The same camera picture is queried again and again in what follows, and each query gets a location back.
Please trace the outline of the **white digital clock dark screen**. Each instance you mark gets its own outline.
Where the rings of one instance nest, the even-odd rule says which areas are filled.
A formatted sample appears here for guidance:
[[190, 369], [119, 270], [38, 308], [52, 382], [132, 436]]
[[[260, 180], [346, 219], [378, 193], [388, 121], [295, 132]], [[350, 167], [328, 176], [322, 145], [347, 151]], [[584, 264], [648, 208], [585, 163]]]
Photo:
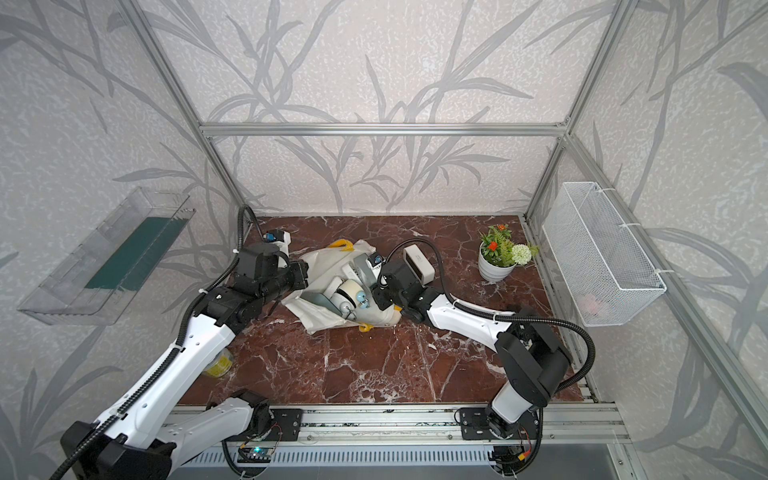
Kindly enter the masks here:
[[417, 245], [412, 244], [405, 247], [403, 256], [422, 285], [428, 285], [435, 279], [435, 268]]

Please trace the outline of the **blue twin bell alarm clock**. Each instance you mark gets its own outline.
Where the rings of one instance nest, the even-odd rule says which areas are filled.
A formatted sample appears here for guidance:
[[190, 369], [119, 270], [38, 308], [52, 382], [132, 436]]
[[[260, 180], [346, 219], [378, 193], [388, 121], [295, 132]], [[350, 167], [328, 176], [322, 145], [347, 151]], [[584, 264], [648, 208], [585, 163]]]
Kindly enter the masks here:
[[370, 307], [370, 301], [368, 298], [368, 295], [366, 291], [364, 290], [363, 286], [359, 284], [358, 282], [348, 279], [344, 280], [345, 283], [343, 285], [343, 289], [348, 293], [348, 295], [355, 301], [356, 308], [363, 308], [367, 309]]

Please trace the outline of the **white twin bell alarm clock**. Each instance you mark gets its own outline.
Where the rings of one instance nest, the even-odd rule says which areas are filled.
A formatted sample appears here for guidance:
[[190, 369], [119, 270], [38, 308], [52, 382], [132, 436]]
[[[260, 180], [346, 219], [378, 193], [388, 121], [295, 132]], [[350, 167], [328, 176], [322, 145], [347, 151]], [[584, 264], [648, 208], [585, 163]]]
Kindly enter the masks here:
[[334, 277], [323, 292], [323, 295], [336, 308], [339, 315], [345, 319], [353, 313], [356, 308], [355, 301], [343, 289], [345, 281], [340, 277]]

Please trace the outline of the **white canvas bag yellow handles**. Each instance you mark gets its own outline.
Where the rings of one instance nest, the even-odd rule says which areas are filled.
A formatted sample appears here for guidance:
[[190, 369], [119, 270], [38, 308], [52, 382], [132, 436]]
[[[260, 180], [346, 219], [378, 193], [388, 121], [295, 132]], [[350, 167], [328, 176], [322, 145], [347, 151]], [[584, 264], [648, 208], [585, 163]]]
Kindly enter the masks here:
[[401, 313], [393, 305], [380, 307], [373, 288], [384, 258], [364, 240], [338, 240], [300, 257], [308, 264], [308, 285], [282, 300], [308, 333], [357, 327], [362, 331], [393, 327]]

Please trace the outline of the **grey square analog clock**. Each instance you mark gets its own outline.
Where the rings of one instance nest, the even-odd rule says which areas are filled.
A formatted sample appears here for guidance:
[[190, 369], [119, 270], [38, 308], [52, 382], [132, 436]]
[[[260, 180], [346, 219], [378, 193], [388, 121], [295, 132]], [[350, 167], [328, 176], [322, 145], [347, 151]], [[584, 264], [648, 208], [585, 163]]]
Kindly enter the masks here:
[[368, 255], [356, 256], [352, 260], [352, 268], [360, 280], [360, 284], [368, 292], [372, 292], [378, 284], [381, 263], [372, 265]]

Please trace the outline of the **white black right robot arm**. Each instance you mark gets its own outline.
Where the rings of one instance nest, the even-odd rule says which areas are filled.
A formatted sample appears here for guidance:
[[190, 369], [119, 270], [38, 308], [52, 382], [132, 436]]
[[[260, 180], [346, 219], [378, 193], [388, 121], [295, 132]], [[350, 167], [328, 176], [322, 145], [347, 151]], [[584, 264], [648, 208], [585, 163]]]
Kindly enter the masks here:
[[486, 414], [498, 436], [505, 436], [525, 412], [547, 406], [555, 396], [572, 358], [549, 323], [515, 313], [506, 320], [503, 312], [451, 300], [422, 283], [404, 260], [385, 263], [377, 273], [373, 298], [379, 306], [397, 306], [416, 323], [462, 335], [496, 353], [507, 381]]

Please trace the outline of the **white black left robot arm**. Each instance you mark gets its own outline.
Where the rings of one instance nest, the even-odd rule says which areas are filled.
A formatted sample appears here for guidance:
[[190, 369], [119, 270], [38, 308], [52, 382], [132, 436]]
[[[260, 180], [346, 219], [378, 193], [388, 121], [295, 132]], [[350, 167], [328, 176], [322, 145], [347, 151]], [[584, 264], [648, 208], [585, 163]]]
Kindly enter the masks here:
[[193, 420], [165, 427], [192, 383], [262, 309], [306, 287], [308, 265], [288, 256], [290, 241], [273, 234], [241, 248], [231, 285], [212, 286], [187, 307], [176, 340], [118, 401], [91, 423], [62, 436], [66, 459], [54, 471], [79, 479], [165, 479], [213, 443], [268, 434], [268, 400], [242, 390]]

